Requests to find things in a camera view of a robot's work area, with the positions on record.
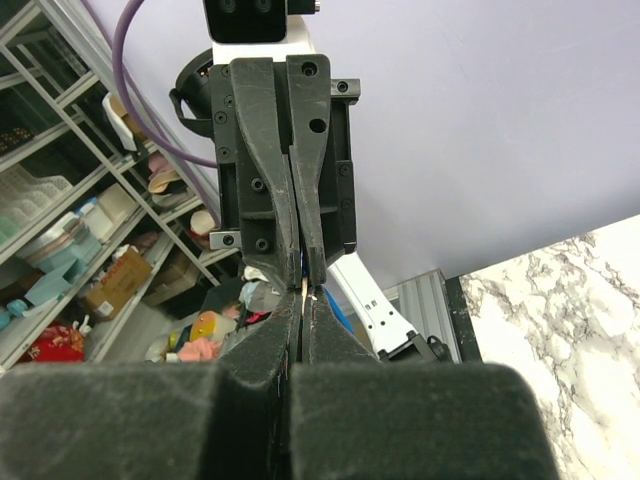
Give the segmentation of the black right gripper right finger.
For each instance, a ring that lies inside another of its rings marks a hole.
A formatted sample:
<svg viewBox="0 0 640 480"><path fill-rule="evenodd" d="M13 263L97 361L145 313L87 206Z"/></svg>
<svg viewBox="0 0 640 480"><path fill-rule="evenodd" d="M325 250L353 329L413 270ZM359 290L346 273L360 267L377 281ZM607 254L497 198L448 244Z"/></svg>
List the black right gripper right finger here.
<svg viewBox="0 0 640 480"><path fill-rule="evenodd" d="M555 479L533 392L514 369L471 362L382 363L327 309L302 306L303 358L290 370L296 479Z"/></svg>

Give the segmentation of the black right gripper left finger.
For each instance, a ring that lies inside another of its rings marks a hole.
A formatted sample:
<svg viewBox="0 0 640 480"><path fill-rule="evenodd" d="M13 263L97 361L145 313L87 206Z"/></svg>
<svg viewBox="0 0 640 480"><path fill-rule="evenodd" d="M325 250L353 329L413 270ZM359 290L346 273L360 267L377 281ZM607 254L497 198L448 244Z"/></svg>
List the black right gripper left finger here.
<svg viewBox="0 0 640 480"><path fill-rule="evenodd" d="M302 299L215 361L30 365L1 381L5 479L289 479Z"/></svg>

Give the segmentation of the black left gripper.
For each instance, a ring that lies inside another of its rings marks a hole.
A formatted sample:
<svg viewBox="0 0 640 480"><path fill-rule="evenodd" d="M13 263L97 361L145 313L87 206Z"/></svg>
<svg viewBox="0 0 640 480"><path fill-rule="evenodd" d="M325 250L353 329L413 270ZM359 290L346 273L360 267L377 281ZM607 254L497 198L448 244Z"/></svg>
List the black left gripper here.
<svg viewBox="0 0 640 480"><path fill-rule="evenodd" d="M356 79L334 79L322 54L238 58L209 75L224 237L247 264L297 290L355 251L349 109Z"/></svg>

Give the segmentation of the blue plastic key tag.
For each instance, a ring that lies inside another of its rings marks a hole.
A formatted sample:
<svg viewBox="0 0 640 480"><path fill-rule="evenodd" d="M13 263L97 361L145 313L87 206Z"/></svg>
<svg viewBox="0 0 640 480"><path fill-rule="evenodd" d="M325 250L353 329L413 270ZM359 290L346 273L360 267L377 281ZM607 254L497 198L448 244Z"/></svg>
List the blue plastic key tag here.
<svg viewBox="0 0 640 480"><path fill-rule="evenodd" d="M298 259L296 260L296 278L298 281L302 281L306 275L305 255L300 252Z"/></svg>

